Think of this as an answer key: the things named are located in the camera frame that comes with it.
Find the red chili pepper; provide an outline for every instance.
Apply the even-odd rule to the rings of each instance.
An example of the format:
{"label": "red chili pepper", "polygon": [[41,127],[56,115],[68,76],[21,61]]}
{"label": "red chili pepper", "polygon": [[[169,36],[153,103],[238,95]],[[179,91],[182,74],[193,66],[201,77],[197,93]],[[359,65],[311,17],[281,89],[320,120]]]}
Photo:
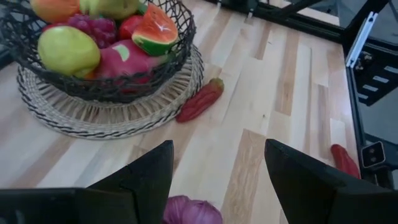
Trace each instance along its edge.
{"label": "red chili pepper", "polygon": [[217,101],[223,92],[224,83],[222,79],[211,79],[195,96],[185,102],[175,120],[182,123],[196,118]]}
{"label": "red chili pepper", "polygon": [[126,19],[119,28],[119,39],[128,40],[131,39],[132,33],[135,31],[137,26],[142,22],[144,16],[134,15]]}
{"label": "red chili pepper", "polygon": [[331,154],[335,160],[336,168],[358,179],[361,178],[358,167],[354,160],[350,158],[343,146],[334,144],[330,148]]}

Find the woven placemat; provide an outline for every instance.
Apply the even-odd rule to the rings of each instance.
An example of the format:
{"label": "woven placemat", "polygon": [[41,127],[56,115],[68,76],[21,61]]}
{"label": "woven placemat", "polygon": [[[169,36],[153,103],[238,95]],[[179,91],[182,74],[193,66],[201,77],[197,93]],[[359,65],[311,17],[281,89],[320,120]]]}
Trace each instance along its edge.
{"label": "woven placemat", "polygon": [[153,95],[130,104],[83,101],[68,96],[18,68],[22,100],[30,113],[47,127],[78,138],[116,139],[149,131],[173,119],[181,106],[203,84],[203,61],[196,47],[173,78]]}

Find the red onion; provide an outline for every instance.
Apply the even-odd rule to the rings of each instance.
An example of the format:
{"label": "red onion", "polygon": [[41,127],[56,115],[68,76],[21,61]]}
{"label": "red onion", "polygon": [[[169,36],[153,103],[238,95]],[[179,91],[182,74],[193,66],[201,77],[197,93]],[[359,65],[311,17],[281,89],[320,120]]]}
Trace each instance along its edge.
{"label": "red onion", "polygon": [[181,224],[223,224],[223,217],[207,201],[192,200],[183,209]]}
{"label": "red onion", "polygon": [[190,199],[187,196],[179,195],[170,197],[163,214],[164,224],[181,224],[182,210]]}

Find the black wire basket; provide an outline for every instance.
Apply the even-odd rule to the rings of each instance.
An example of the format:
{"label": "black wire basket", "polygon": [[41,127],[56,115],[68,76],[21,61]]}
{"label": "black wire basket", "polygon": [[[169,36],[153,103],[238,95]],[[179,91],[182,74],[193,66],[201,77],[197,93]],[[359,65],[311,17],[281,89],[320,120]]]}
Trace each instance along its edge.
{"label": "black wire basket", "polygon": [[[34,72],[42,82],[49,83],[70,96],[83,100],[130,103],[158,90],[181,70],[192,46],[196,27],[192,13],[179,0],[148,0],[163,9],[178,29],[178,41],[173,45],[169,60],[150,73],[124,74],[117,78],[84,79],[65,76],[45,69],[37,54],[37,42],[43,27],[48,25],[35,15],[29,0],[0,0],[4,17],[0,19],[1,43],[14,60]],[[149,81],[140,84],[140,79]]]}

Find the green apple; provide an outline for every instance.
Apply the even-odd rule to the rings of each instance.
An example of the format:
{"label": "green apple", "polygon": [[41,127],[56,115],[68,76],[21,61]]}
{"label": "green apple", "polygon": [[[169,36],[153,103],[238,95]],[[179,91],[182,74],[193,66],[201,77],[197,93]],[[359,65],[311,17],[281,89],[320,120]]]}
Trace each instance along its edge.
{"label": "green apple", "polygon": [[69,26],[53,27],[42,33],[37,51],[47,69],[80,78],[93,71],[101,59],[94,40]]}

